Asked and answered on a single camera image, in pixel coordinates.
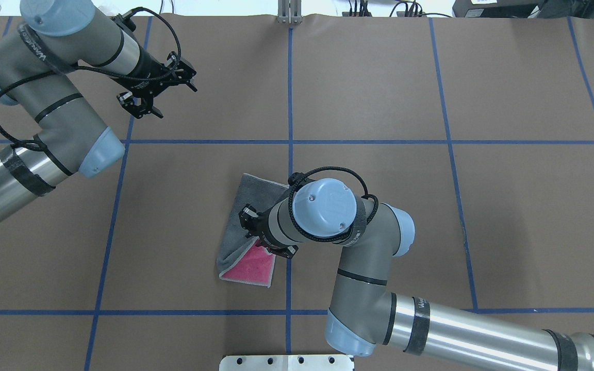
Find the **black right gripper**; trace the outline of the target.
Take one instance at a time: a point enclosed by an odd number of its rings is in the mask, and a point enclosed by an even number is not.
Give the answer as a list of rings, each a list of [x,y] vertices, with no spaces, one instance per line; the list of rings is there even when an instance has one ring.
[[[298,241],[287,235],[279,221],[280,206],[262,212],[259,216],[252,205],[245,205],[238,213],[240,226],[246,238],[258,237],[258,242],[269,255],[292,259],[299,250]]]

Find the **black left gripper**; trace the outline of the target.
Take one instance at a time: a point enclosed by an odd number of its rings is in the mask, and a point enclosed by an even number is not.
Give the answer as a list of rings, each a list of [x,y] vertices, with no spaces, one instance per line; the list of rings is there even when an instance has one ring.
[[[162,77],[168,70],[155,57],[137,44],[127,44],[122,48],[122,86],[128,92],[118,94],[120,106],[136,119],[154,115],[159,119],[163,113],[155,107],[155,98],[165,89],[161,80],[148,81],[149,78]]]

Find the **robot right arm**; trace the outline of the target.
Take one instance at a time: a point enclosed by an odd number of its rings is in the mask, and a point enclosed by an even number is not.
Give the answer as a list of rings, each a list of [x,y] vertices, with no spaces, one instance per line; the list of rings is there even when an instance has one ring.
[[[589,369],[594,300],[594,172],[467,169],[458,176],[465,232],[410,197],[416,240],[392,261],[379,335],[365,369],[491,370],[516,360],[558,367],[558,345],[575,346]]]

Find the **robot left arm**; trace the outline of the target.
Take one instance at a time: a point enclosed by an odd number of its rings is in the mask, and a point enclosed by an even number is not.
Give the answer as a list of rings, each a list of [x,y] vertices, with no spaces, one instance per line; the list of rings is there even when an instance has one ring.
[[[176,77],[180,53],[157,61],[130,17],[110,18],[91,1],[22,1],[23,21],[0,40],[0,222],[76,172],[92,178],[125,146],[68,79],[101,73],[126,88],[136,117],[160,115],[152,99]]]

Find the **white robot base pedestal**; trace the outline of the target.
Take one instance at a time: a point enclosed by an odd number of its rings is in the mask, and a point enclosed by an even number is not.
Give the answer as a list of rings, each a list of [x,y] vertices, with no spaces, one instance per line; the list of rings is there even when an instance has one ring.
[[[317,355],[238,355],[225,356],[219,370],[355,370],[353,356]]]

